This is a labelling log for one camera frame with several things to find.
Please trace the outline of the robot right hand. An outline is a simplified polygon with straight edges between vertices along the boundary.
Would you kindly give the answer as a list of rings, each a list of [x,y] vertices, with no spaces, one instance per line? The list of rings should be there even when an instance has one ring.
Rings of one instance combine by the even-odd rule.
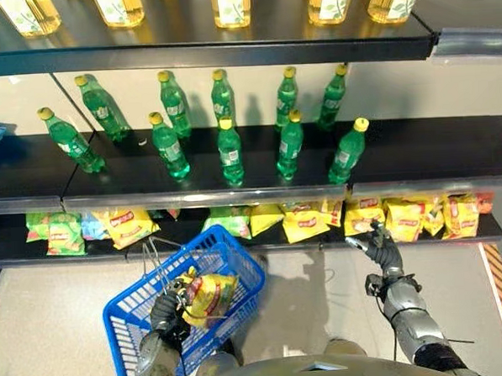
[[[367,241],[363,242],[353,236],[345,238],[350,246],[363,251],[384,273],[402,273],[404,264],[401,253],[384,224],[376,220],[370,224],[372,230]]]

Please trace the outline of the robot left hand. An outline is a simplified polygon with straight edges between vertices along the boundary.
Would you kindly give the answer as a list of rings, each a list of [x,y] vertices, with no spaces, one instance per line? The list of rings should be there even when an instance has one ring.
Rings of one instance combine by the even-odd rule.
[[[190,325],[182,318],[182,288],[180,278],[168,283],[166,291],[156,297],[150,313],[151,329],[170,341],[183,342],[190,335]]]

